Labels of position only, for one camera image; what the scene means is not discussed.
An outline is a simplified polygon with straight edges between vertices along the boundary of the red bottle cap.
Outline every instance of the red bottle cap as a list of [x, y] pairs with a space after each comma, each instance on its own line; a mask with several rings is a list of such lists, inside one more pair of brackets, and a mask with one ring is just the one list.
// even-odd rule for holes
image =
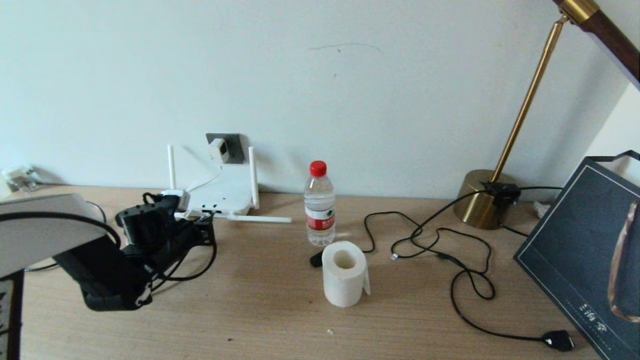
[[326, 164], [324, 161], [316, 160], [309, 165], [311, 175], [315, 177], [321, 177], [326, 175]]

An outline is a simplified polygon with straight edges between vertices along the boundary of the lamp base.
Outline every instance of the lamp base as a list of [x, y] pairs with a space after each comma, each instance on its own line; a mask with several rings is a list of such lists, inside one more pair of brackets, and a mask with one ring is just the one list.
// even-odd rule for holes
[[[484, 190], [482, 183], [487, 183], [493, 170], [472, 170], [467, 173], [462, 183], [458, 197], [468, 193]], [[500, 183], [515, 183], [511, 176], [501, 174]], [[453, 206], [456, 216], [464, 223], [480, 229], [499, 229], [500, 218], [507, 212], [510, 204], [496, 206], [493, 204], [494, 196], [487, 193], [477, 193], [457, 202]]]

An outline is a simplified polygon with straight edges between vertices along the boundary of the plastic bottle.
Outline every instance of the plastic bottle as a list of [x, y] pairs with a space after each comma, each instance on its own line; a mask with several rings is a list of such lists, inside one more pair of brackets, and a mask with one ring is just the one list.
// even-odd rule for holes
[[335, 194], [324, 161], [313, 161], [309, 170], [311, 176], [305, 187], [307, 239], [315, 246], [325, 247], [335, 237]]

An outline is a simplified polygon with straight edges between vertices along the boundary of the wooden desk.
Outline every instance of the wooden desk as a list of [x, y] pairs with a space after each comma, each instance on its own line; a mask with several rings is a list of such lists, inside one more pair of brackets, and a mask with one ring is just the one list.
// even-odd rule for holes
[[[48, 186], [33, 196], [79, 192], [114, 215], [141, 203], [146, 189]], [[8, 199], [21, 197], [13, 194]], [[79, 286], [61, 269], [26, 275], [22, 320], [23, 359], [598, 359], [571, 323], [512, 259], [523, 242], [506, 230], [484, 231], [448, 210], [436, 226], [485, 239], [493, 247], [489, 276], [497, 297], [481, 300], [467, 280], [458, 283], [461, 310], [488, 329], [541, 336], [566, 329], [576, 349], [560, 353], [542, 343], [497, 338], [465, 324], [449, 300], [458, 268], [432, 255], [389, 260], [391, 243], [412, 228], [399, 217], [372, 219], [378, 250], [368, 254], [372, 295], [342, 309], [323, 293], [318, 251], [305, 237], [301, 195], [263, 194], [258, 215], [291, 216], [293, 224], [216, 220], [218, 258], [202, 277], [173, 283], [137, 311], [89, 310]], [[370, 246], [362, 221], [374, 211], [399, 210], [416, 220], [445, 200], [339, 197], [337, 239]], [[509, 224], [529, 231], [536, 219], [520, 205]], [[476, 268], [485, 249], [445, 234], [438, 249]], [[413, 251], [400, 248], [405, 254]], [[210, 248], [194, 249], [176, 275], [197, 272]]]

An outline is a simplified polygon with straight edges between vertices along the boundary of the white router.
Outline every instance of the white router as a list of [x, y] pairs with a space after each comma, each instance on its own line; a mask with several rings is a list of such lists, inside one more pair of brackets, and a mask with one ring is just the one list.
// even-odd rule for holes
[[[167, 152], [170, 188], [174, 190], [173, 145], [167, 145]], [[249, 209], [260, 208], [254, 148], [250, 146], [248, 152], [248, 163], [221, 163], [218, 174], [213, 176], [211, 180], [192, 189], [187, 189], [186, 192], [190, 197], [187, 210], [183, 213], [176, 213], [176, 216], [191, 218], [212, 213], [216, 218], [235, 221], [291, 222], [290, 217], [247, 215]]]

